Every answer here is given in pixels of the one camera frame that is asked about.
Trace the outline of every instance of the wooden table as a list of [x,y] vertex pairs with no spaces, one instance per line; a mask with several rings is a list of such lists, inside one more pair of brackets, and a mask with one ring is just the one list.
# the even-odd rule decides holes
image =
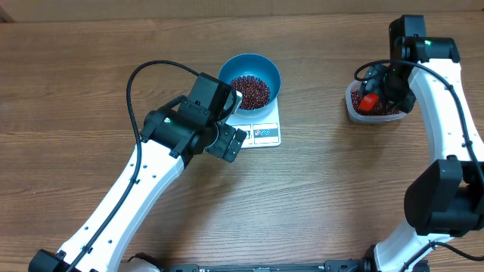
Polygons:
[[[401,122],[356,125],[343,101],[356,68],[388,58],[401,14],[0,25],[0,270],[25,271],[89,217],[135,145],[126,82],[147,60],[217,75],[230,57],[263,54],[281,71],[282,145],[233,164],[201,155],[158,200],[126,258],[172,263],[311,263],[359,258],[404,218],[408,185],[428,166],[418,107]],[[484,13],[427,14],[450,36],[464,90],[484,131]],[[141,122],[187,94],[194,77],[153,66],[133,85]],[[481,233],[452,245],[484,253]],[[484,267],[439,249],[433,271]]]

